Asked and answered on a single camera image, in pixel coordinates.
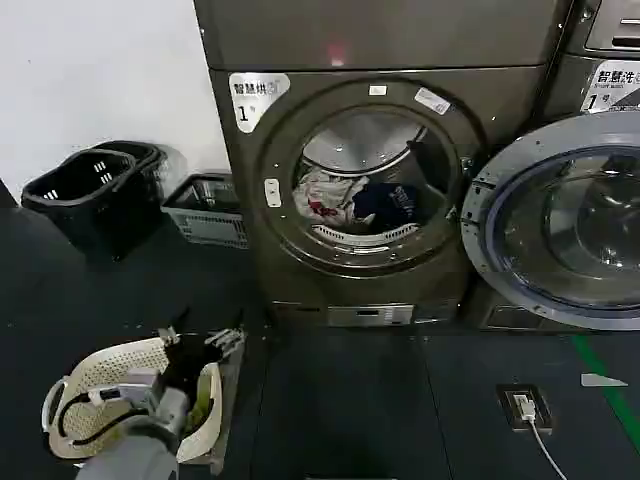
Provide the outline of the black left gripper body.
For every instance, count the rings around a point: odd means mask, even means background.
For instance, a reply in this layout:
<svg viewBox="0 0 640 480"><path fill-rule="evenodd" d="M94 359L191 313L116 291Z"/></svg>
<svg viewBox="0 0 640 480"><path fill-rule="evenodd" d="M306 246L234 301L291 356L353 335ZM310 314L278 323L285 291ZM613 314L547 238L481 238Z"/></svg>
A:
<svg viewBox="0 0 640 480"><path fill-rule="evenodd" d="M166 388L196 395L198 380L204 367L223 358L223 350L213 340L203 336L180 336L164 344L168 365L161 374L161 384Z"/></svg>

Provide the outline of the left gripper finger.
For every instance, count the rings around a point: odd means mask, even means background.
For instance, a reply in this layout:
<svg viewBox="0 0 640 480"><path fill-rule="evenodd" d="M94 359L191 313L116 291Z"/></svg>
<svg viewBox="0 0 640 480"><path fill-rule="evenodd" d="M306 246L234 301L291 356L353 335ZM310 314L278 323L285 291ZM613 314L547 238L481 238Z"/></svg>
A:
<svg viewBox="0 0 640 480"><path fill-rule="evenodd" d="M157 329L158 337L164 346L170 346L179 342L180 334L185 328L189 315L190 310L184 309L179 314L173 316L167 325Z"/></svg>
<svg viewBox="0 0 640 480"><path fill-rule="evenodd" d="M208 352L214 352L217 357L229 357L245 342L244 312L239 311L229 328L211 332L204 341Z"/></svg>

